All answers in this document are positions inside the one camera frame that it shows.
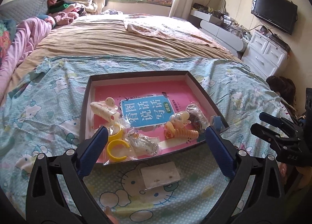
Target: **metal screw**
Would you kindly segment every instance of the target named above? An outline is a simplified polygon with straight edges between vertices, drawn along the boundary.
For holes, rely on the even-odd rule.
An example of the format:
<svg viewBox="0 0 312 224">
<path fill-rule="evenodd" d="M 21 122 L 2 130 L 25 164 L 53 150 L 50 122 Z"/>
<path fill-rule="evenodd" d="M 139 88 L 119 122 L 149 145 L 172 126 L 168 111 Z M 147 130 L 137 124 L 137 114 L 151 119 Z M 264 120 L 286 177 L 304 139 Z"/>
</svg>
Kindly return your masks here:
<svg viewBox="0 0 312 224">
<path fill-rule="evenodd" d="M 275 157 L 274 157 L 273 155 L 271 155 L 271 154 L 268 155 L 268 158 L 269 158 L 269 160 L 271 160 L 271 161 L 274 161 L 274 160 L 275 160 Z"/>
<path fill-rule="evenodd" d="M 75 150 L 74 149 L 68 149 L 66 151 L 66 155 L 73 155 L 75 153 Z"/>
<path fill-rule="evenodd" d="M 37 156 L 37 158 L 38 158 L 39 160 L 41 160 L 43 157 L 44 157 L 44 153 L 40 153 L 40 154 L 38 154 L 38 156 Z"/>
<path fill-rule="evenodd" d="M 246 151 L 244 151 L 244 150 L 239 150 L 239 151 L 238 151 L 238 154 L 239 154 L 240 156 L 246 156 L 246 155 L 247 155 Z"/>
</svg>

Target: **pink blanket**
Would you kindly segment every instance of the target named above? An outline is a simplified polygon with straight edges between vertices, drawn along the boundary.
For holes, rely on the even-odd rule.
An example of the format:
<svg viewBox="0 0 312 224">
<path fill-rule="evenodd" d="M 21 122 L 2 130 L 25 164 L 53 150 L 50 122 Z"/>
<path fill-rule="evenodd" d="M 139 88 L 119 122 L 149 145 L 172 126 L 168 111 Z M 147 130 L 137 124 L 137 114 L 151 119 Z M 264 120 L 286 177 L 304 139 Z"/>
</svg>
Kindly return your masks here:
<svg viewBox="0 0 312 224">
<path fill-rule="evenodd" d="M 127 31 L 139 35 L 177 39 L 199 45 L 210 45 L 222 50 L 223 46 L 211 37 L 198 30 L 190 22 L 169 17 L 133 14 L 124 18 L 124 27 Z"/>
<path fill-rule="evenodd" d="M 32 53 L 38 43 L 46 37 L 52 26 L 36 17 L 22 21 L 16 27 L 16 34 L 13 43 L 2 58 L 0 67 L 0 100 L 2 100 L 10 78 L 20 63 Z"/>
</svg>

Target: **hello kitty blanket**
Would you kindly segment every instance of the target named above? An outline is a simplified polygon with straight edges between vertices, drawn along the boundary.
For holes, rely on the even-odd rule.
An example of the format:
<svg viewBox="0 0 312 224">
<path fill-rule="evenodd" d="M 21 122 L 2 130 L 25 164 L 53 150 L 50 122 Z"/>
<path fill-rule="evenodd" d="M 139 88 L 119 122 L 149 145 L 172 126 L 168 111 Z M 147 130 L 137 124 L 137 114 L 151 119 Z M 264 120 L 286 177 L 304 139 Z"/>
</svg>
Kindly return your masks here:
<svg viewBox="0 0 312 224">
<path fill-rule="evenodd" d="M 230 125 L 222 134 L 223 138 L 253 156 L 275 154 L 266 142 L 251 135 L 250 126 L 260 123 L 262 111 L 288 119 L 290 116 L 285 113 L 280 98 L 246 65 L 204 58 L 89 56 L 45 59 L 8 94 L 6 105 L 0 110 L 0 185 L 22 215 L 36 156 L 39 153 L 62 155 L 79 143 L 82 100 L 89 76 L 129 70 L 190 71 Z M 145 190 L 140 169 L 169 161 L 174 161 L 182 179 Z M 95 166 L 84 182 L 97 203 L 103 209 L 109 206 L 121 223 L 148 220 L 156 224 L 199 223 L 222 194 L 228 179 L 222 175 L 208 146 L 202 144 L 140 164 Z M 236 213 L 246 202 L 251 182 Z M 77 213 L 65 182 L 61 180 L 60 184 L 70 209 Z"/>
</svg>

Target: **brown bed sheet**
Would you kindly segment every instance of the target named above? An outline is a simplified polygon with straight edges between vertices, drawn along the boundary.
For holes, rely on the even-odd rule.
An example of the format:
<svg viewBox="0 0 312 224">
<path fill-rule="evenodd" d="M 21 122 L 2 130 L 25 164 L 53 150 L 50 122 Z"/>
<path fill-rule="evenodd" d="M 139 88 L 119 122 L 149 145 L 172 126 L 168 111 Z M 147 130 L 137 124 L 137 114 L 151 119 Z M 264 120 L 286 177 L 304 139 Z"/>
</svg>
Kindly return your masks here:
<svg viewBox="0 0 312 224">
<path fill-rule="evenodd" d="M 239 61 L 226 49 L 129 33 L 122 19 L 120 15 L 80 17 L 70 25 L 52 30 L 15 70 L 7 91 L 15 88 L 44 57 L 109 54 L 169 59 L 199 56 Z"/>
</svg>

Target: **pillow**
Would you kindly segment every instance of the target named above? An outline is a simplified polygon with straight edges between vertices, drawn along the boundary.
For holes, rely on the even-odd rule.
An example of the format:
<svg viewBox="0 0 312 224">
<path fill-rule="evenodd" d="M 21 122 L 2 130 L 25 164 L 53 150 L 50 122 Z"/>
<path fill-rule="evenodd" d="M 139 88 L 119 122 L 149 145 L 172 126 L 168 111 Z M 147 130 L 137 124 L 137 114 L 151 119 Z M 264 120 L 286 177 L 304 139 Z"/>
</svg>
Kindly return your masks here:
<svg viewBox="0 0 312 224">
<path fill-rule="evenodd" d="M 1 59 L 7 54 L 16 33 L 16 22 L 13 19 L 0 20 L 0 66 Z"/>
<path fill-rule="evenodd" d="M 13 0 L 0 6 L 0 19 L 14 19 L 17 24 L 21 21 L 47 14 L 48 0 Z"/>
</svg>

